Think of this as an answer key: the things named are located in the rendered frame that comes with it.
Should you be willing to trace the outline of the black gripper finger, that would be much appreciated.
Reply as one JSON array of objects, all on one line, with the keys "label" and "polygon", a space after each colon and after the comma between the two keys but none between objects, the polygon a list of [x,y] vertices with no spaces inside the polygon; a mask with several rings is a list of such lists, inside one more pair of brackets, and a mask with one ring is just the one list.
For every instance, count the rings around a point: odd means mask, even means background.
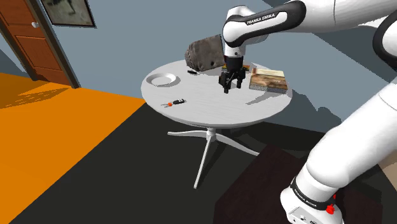
[{"label": "black gripper finger", "polygon": [[231,73],[221,73],[218,78],[218,83],[223,87],[223,91],[225,94],[228,93],[231,87],[232,74]]},{"label": "black gripper finger", "polygon": [[242,85],[242,81],[246,78],[246,70],[245,69],[241,69],[238,72],[235,72],[235,77],[237,79],[237,88],[241,88]]}]

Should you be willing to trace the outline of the grey brown rough lump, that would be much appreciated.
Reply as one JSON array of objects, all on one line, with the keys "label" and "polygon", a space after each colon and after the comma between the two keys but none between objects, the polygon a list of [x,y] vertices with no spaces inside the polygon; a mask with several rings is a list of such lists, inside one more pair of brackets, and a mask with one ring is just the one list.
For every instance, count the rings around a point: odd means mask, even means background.
[{"label": "grey brown rough lump", "polygon": [[185,52],[186,65],[195,71],[207,71],[225,64],[220,34],[194,41]]}]

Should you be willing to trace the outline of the black key fob with keys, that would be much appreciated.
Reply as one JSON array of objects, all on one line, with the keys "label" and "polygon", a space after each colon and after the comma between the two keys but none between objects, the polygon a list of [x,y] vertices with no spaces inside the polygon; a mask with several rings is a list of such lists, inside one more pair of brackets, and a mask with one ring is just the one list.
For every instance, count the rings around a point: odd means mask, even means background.
[{"label": "black key fob with keys", "polygon": [[186,100],[184,100],[184,99],[177,99],[175,101],[171,101],[171,102],[168,102],[166,104],[162,104],[162,106],[165,107],[165,108],[168,108],[168,107],[171,107],[171,106],[174,106],[174,105],[177,105],[177,104],[183,104],[185,102],[186,102]]}]

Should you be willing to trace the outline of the white plate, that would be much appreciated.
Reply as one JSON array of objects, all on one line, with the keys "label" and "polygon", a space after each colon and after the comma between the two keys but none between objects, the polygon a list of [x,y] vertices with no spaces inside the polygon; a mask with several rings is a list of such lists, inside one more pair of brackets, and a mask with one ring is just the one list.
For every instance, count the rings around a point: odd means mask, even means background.
[{"label": "white plate", "polygon": [[177,76],[171,73],[155,73],[149,75],[146,81],[155,87],[163,87],[174,83],[176,79]]}]

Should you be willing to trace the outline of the brown wooden door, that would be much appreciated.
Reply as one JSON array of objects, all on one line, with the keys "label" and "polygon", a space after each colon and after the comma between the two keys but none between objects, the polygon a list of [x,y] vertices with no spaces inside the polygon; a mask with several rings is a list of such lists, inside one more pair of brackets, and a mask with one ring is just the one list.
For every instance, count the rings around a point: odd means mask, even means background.
[{"label": "brown wooden door", "polygon": [[0,0],[0,33],[32,80],[80,86],[37,0]]}]

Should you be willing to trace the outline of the round white pedestal table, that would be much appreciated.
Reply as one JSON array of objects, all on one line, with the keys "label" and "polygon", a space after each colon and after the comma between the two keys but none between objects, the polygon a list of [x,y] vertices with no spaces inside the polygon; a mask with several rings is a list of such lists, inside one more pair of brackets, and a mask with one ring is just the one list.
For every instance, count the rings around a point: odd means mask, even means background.
[{"label": "round white pedestal table", "polygon": [[[207,145],[219,141],[257,156],[258,152],[217,133],[217,130],[248,127],[276,115],[291,102],[292,89],[289,88],[285,94],[252,90],[246,78],[241,88],[232,87],[225,94],[218,83],[221,68],[197,75],[188,73],[188,69],[186,62],[179,60],[150,72],[141,84],[141,94],[147,105],[171,120],[196,128],[175,132],[175,136],[203,137]],[[155,73],[171,73],[177,79],[170,85],[155,87],[146,81],[149,75]],[[177,99],[186,102],[168,108],[162,106]]]}]

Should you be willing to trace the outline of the dark framed wall picture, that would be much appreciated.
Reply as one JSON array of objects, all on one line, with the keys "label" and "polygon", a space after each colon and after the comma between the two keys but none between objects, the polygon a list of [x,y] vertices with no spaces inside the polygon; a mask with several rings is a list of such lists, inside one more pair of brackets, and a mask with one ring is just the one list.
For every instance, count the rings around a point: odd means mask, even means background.
[{"label": "dark framed wall picture", "polygon": [[40,0],[52,25],[96,27],[87,0]]}]

